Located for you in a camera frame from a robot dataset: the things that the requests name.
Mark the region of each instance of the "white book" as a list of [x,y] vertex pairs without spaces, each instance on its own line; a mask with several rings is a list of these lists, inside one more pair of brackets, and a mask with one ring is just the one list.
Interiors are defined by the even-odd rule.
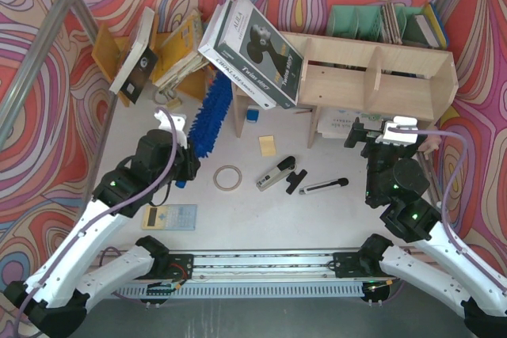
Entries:
[[141,18],[130,32],[128,42],[122,51],[122,57],[120,57],[121,68],[109,87],[109,90],[113,93],[118,94],[121,90],[150,43],[151,26],[153,25],[154,16],[155,12],[151,8],[144,7],[143,15],[141,15]]
[[276,102],[255,86],[245,75],[233,68],[215,50],[216,39],[219,37],[220,29],[224,22],[227,7],[232,0],[226,0],[225,4],[217,6],[206,31],[204,32],[202,41],[200,42],[198,51],[206,57],[210,63],[220,69],[233,83],[243,90],[250,98],[252,98],[264,110],[276,106]]
[[428,18],[425,15],[414,15],[416,22],[419,24],[421,32],[425,35],[426,41],[430,47],[438,48],[440,45],[436,40],[433,30],[429,24]]
[[325,107],[318,118],[317,132],[322,134],[324,138],[347,139],[357,117],[361,123],[364,123],[364,128],[368,130],[376,130],[382,127],[382,117],[380,115]]

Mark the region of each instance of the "book spine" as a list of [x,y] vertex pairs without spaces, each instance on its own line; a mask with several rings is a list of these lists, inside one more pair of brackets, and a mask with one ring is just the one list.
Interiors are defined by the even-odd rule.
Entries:
[[295,106],[289,97],[286,97],[275,85],[268,81],[263,75],[249,65],[243,57],[235,53],[227,44],[220,44],[217,52],[228,61],[233,68],[245,77],[249,78],[262,92],[271,97],[282,108],[292,108]]
[[237,72],[237,70],[223,59],[217,51],[209,48],[208,50],[200,50],[200,53],[206,57],[210,63],[218,67],[220,71],[222,71],[233,83],[235,83],[264,110],[269,110],[270,108],[276,106],[276,102],[273,99],[260,91],[259,88],[253,85],[244,75]]

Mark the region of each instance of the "black clip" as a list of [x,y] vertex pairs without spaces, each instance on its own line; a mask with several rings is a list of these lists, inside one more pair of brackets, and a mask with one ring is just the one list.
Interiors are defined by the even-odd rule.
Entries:
[[298,187],[299,184],[301,184],[301,181],[303,178],[308,174],[308,172],[304,169],[299,172],[299,174],[295,174],[295,172],[291,172],[287,176],[287,182],[289,182],[291,185],[287,188],[286,192],[288,194],[292,194],[295,189]]

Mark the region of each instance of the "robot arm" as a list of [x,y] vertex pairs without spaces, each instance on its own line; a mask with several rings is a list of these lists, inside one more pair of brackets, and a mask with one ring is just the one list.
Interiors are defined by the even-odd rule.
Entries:
[[505,288],[507,279],[467,247],[457,234],[452,237],[461,249],[451,242],[440,212],[422,199],[429,182],[417,161],[410,158],[425,136],[390,131],[390,127],[400,125],[409,126],[404,129],[417,129],[416,120],[398,118],[386,122],[383,131],[365,130],[357,120],[345,147],[366,142],[361,152],[368,159],[366,204],[372,208],[388,205],[380,216],[386,228],[431,256],[447,273],[376,234],[358,252],[360,266],[366,272],[380,270],[397,276],[431,294],[464,317],[465,325],[480,338],[507,336],[507,294],[495,283]]
[[[87,312],[120,285],[140,276],[171,276],[169,250],[152,237],[139,239],[122,257],[85,274],[109,237],[128,223],[138,209],[150,203],[157,190],[170,186],[173,180],[193,180],[200,167],[182,130],[184,118],[172,117],[176,130],[173,131],[168,114],[159,111],[155,117],[161,120],[161,129],[148,131],[139,140],[135,155],[102,177],[82,217],[49,260],[26,281],[14,281],[4,291],[20,310],[24,303],[26,307],[22,311],[51,338],[69,336],[82,323]],[[172,134],[176,134],[179,143],[173,165],[167,171],[173,152]],[[141,195],[150,186],[153,188],[144,196],[107,214],[111,207]]]

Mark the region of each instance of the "blue brush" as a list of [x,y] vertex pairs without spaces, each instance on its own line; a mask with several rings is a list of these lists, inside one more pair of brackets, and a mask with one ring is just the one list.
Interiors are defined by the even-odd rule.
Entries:
[[231,80],[218,72],[189,132],[189,139],[192,140],[198,158],[206,158],[213,151],[231,102]]

